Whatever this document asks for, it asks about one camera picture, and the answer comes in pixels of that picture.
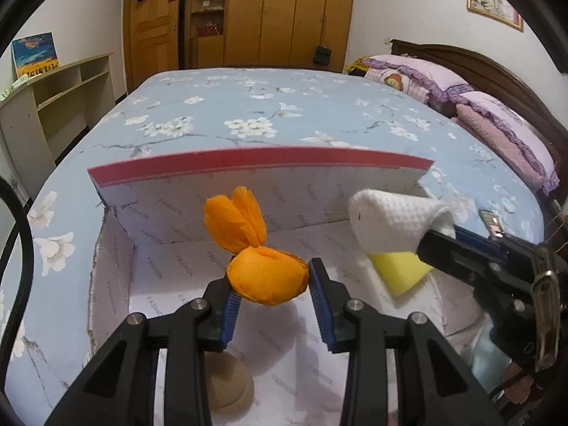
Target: red object on shelf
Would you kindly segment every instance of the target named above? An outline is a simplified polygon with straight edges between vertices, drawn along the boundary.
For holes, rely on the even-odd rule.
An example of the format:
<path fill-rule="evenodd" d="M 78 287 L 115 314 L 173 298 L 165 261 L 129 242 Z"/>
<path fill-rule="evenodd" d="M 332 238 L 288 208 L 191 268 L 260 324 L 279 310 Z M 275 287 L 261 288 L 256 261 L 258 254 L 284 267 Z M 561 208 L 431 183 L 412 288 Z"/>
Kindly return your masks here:
<path fill-rule="evenodd" d="M 212 35 L 219 35 L 219 27 L 213 22 L 208 22 L 202 27 L 197 28 L 198 37 L 211 37 Z"/>

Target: blue floral bedsheet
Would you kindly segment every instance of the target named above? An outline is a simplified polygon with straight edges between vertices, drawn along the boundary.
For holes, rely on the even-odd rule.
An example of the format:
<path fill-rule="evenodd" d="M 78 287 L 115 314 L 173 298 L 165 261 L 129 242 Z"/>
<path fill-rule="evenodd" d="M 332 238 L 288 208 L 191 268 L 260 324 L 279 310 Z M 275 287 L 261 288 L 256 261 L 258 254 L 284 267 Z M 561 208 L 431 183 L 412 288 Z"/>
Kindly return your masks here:
<path fill-rule="evenodd" d="M 377 149 L 435 161 L 421 180 L 453 206 L 457 224 L 486 235 L 479 208 L 506 231 L 543 238 L 539 205 L 483 144 L 427 106 L 363 78 L 309 70 L 208 69 L 160 73 L 116 106 L 63 160 L 29 213 L 32 295 L 13 349 L 7 393 L 29 426 L 49 412 L 90 357 L 93 246 L 103 206 L 90 166 L 146 155 L 245 146 Z M 0 290 L 4 324 L 19 280 L 16 246 Z"/>

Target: landscape painting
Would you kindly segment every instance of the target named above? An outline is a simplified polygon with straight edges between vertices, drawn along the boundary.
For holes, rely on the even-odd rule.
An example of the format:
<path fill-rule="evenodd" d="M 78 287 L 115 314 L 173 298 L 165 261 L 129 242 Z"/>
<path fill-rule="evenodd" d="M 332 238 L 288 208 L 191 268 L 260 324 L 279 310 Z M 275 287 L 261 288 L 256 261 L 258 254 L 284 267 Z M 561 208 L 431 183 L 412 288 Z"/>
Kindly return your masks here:
<path fill-rule="evenodd" d="M 25 73 L 34 76 L 59 67 L 50 32 L 12 41 L 12 55 L 18 78 Z"/>

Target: beige round object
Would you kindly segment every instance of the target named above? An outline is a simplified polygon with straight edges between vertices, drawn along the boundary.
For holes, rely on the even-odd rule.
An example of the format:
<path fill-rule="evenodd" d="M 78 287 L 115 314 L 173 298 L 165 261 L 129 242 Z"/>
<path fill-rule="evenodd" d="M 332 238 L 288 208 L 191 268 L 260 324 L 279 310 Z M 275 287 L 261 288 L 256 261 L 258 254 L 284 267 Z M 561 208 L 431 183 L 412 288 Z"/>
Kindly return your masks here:
<path fill-rule="evenodd" d="M 205 352 L 205 376 L 211 412 L 238 414 L 251 405 L 255 384 L 242 360 L 227 352 Z"/>

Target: metal screw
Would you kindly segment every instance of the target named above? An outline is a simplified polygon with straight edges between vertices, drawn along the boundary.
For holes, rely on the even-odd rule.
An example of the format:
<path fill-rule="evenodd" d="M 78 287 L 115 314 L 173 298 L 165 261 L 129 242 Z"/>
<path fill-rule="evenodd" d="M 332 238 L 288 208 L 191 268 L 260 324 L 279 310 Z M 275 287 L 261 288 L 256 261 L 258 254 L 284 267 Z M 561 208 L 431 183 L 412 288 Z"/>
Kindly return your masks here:
<path fill-rule="evenodd" d="M 196 297 L 190 303 L 191 309 L 195 309 L 196 311 L 201 311 L 209 306 L 209 302 L 202 297 Z"/>
<path fill-rule="evenodd" d="M 347 301 L 347 307 L 352 311 L 360 311 L 365 306 L 365 303 L 360 299 L 350 299 Z"/>
<path fill-rule="evenodd" d="M 132 314 L 129 314 L 128 317 L 126 317 L 126 321 L 130 324 L 130 325 L 138 325 L 140 324 L 142 321 L 144 320 L 144 314 L 140 313 L 140 312 L 134 312 Z"/>
<path fill-rule="evenodd" d="M 421 312 L 413 312 L 410 318 L 416 325 L 424 325 L 428 321 L 428 317 Z"/>
<path fill-rule="evenodd" d="M 513 306 L 515 306 L 515 311 L 525 312 L 525 303 L 523 303 L 520 299 L 515 299 L 515 301 L 513 301 Z"/>
<path fill-rule="evenodd" d="M 489 269 L 493 272 L 501 272 L 501 266 L 499 266 L 496 262 L 489 263 Z"/>

